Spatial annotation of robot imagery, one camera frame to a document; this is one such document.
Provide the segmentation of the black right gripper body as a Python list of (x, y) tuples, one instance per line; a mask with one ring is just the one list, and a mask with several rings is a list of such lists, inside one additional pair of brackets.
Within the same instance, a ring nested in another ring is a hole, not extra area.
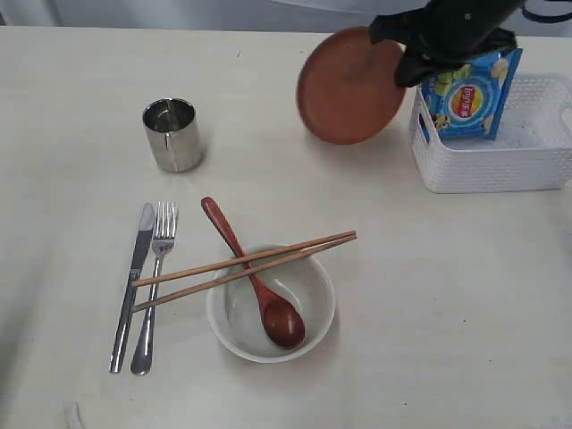
[(523, 3), (518, 0), (431, 1), (422, 10), (418, 35), (443, 58), (470, 58), (517, 47), (515, 33), (501, 24)]

